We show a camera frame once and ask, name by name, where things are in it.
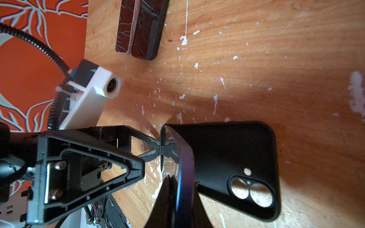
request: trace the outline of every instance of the wood grain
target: wood grain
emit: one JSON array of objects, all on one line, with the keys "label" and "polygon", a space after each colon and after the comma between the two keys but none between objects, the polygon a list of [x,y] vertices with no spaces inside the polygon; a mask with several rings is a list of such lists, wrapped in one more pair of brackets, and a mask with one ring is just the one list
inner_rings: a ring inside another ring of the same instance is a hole
[{"label": "wood grain", "polygon": [[[119,11],[120,0],[89,1],[85,58],[124,81],[99,125],[159,138],[179,113],[183,123],[264,121],[277,137],[280,217],[263,223],[201,197],[212,224],[364,227],[365,130],[348,89],[352,72],[365,74],[364,1],[189,0],[187,15],[185,0],[171,0],[153,61],[115,52]],[[114,193],[133,228],[144,226],[160,182],[159,161],[150,164],[146,182]]]}]

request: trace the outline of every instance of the wires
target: wires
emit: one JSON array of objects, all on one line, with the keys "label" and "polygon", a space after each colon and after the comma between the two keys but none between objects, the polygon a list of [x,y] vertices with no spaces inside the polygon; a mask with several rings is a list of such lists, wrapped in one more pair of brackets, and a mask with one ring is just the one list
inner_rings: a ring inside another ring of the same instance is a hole
[{"label": "wires", "polygon": [[67,218],[68,216],[66,216],[66,217],[64,217],[64,218],[62,218],[62,219],[60,219],[59,221],[58,221],[58,223],[54,226],[54,228],[60,228],[61,226],[62,226],[62,223],[66,220],[66,218]]},{"label": "wires", "polygon": [[[24,40],[45,53],[46,56],[48,56],[58,66],[58,68],[60,68],[60,70],[66,77],[60,86],[64,90],[70,90],[70,92],[74,92],[74,89],[67,85],[68,81],[72,81],[72,78],[68,73],[70,68],[50,47],[48,47],[46,44],[44,44],[42,41],[38,40],[34,36],[3,23],[0,23],[0,32]],[[65,109],[67,97],[68,95],[66,93],[57,92],[48,115],[48,130],[58,130],[60,124],[64,120],[66,114],[63,115],[62,110]]]}]

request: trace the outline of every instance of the metal screw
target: metal screw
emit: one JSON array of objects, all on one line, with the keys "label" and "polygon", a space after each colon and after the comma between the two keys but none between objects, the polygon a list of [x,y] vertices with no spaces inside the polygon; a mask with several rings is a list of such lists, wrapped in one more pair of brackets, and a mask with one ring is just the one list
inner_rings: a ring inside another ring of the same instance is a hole
[{"label": "metal screw", "polygon": [[66,161],[59,161],[56,164],[54,164],[54,168],[57,170],[63,170],[67,167],[67,162]]},{"label": "metal screw", "polygon": [[63,192],[60,189],[51,190],[49,194],[50,200],[58,200],[62,196]]}]

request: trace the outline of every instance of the white paint splatter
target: white paint splatter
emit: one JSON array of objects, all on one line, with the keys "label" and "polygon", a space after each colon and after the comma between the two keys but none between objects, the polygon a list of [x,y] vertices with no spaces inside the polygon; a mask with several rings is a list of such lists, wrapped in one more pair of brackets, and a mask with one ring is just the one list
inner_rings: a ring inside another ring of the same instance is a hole
[{"label": "white paint splatter", "polygon": [[179,114],[176,115],[177,117],[177,123],[183,124],[183,115],[181,114],[181,112]]},{"label": "white paint splatter", "polygon": [[160,192],[162,186],[162,181],[158,184],[158,188],[156,189],[155,193],[152,195],[152,199],[157,199],[158,193]]},{"label": "white paint splatter", "polygon": [[219,213],[219,217],[220,217],[220,219],[222,220],[223,228],[227,228],[227,227],[226,227],[226,224],[225,224],[225,222],[224,222],[224,217],[223,217],[222,213]]},{"label": "white paint splatter", "polygon": [[214,112],[213,112],[213,115],[215,115],[215,112],[216,112],[216,109],[217,109],[218,94],[214,96],[214,101],[215,101],[215,104],[214,104]]},{"label": "white paint splatter", "polygon": [[226,91],[226,86],[224,85],[223,78],[222,78],[222,77],[220,77],[220,80],[222,81],[222,84],[223,84],[223,87],[224,87],[224,91],[225,91],[225,93],[227,93],[227,91]]},{"label": "white paint splatter", "polygon": [[356,71],[351,74],[349,90],[352,95],[352,99],[350,100],[351,110],[355,113],[360,113],[362,122],[365,123],[365,96],[360,72]]},{"label": "white paint splatter", "polygon": [[153,168],[152,168],[152,166],[151,166],[151,163],[149,163],[149,162],[148,162],[148,165],[150,166],[151,173],[155,174],[155,173],[153,172]]},{"label": "white paint splatter", "polygon": [[188,39],[186,38],[186,36],[181,36],[181,37],[180,37],[180,40],[182,40],[182,39],[184,39],[184,40],[182,41],[181,45],[182,45],[182,46],[187,45],[187,44],[188,44]]},{"label": "white paint splatter", "polygon": [[177,169],[176,169],[175,176],[177,176],[178,173],[179,173],[179,164],[177,164]]},{"label": "white paint splatter", "polygon": [[188,39],[186,38],[186,32],[188,29],[188,5],[189,5],[189,0],[186,0],[186,21],[185,21],[185,36],[181,36],[180,40],[184,39],[182,41],[182,46],[186,45],[188,43]]}]

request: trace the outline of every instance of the orange patterned fabric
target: orange patterned fabric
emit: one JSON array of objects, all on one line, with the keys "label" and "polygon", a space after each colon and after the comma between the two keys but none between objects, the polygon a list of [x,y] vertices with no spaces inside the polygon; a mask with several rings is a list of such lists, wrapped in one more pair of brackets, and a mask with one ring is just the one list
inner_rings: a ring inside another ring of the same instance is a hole
[{"label": "orange patterned fabric", "polygon": [[[35,36],[72,69],[84,58],[88,0],[0,0],[0,21]],[[0,121],[13,132],[47,129],[58,67],[29,43],[0,33]]]}]

